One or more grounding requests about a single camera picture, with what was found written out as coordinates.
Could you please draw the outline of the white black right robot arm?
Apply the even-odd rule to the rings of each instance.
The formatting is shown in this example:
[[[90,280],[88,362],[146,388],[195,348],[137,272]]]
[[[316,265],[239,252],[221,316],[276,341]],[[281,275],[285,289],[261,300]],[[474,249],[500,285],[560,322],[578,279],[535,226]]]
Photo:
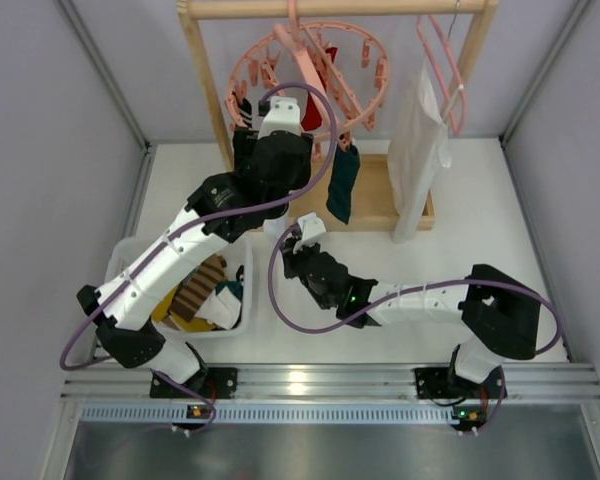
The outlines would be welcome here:
[[[452,393],[483,384],[506,360],[531,360],[541,302],[535,291],[488,264],[476,264],[459,284],[409,287],[350,274],[317,243],[296,235],[282,243],[284,275],[297,279],[322,310],[354,328],[406,323],[463,326],[447,373]]]

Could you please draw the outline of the pink round clip hanger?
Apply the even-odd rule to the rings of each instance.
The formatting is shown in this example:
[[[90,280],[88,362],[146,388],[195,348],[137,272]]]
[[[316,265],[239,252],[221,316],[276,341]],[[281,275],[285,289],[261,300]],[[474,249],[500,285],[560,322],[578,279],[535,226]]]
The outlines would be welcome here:
[[[366,130],[375,128],[376,111],[384,105],[388,91],[391,73],[389,55],[381,42],[370,32],[350,23],[342,21],[316,21],[302,23],[298,12],[298,3],[286,3],[288,23],[277,24],[272,33],[263,37],[250,47],[238,60],[231,71],[226,86],[224,107],[231,122],[223,128],[220,140],[221,152],[228,165],[232,164],[232,149],[229,134],[237,127],[245,127],[239,116],[233,92],[247,98],[250,87],[260,87],[270,90],[280,84],[276,67],[283,54],[299,70],[301,80],[317,89],[325,98],[332,102],[336,111],[343,115],[339,121],[338,132],[344,135],[340,141],[342,146],[347,144],[350,132],[361,125]],[[326,54],[325,48],[334,46],[323,39],[323,32],[342,31],[361,38],[362,54],[361,67],[374,68],[373,89],[375,94],[363,105],[355,90],[345,78],[341,67]],[[326,87],[323,88],[314,64],[321,66],[326,63]]]

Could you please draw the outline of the dark green sock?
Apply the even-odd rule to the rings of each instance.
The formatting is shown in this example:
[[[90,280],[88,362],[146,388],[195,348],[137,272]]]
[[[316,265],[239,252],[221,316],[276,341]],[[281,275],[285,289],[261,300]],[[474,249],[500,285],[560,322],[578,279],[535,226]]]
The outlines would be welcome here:
[[[360,154],[355,145],[349,145],[346,150],[337,148],[332,163],[326,207],[345,225],[349,224],[352,213],[352,193],[360,164]]]

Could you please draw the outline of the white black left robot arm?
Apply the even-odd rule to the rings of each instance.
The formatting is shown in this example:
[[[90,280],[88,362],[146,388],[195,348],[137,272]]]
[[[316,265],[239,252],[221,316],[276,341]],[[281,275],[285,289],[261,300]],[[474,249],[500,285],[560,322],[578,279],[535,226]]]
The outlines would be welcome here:
[[[283,216],[289,195],[311,178],[313,137],[243,130],[247,152],[234,170],[215,174],[191,194],[163,236],[125,273],[77,294],[104,349],[127,369],[147,366],[196,392],[208,368],[185,342],[164,337],[150,315],[169,291],[204,260],[268,220]]]

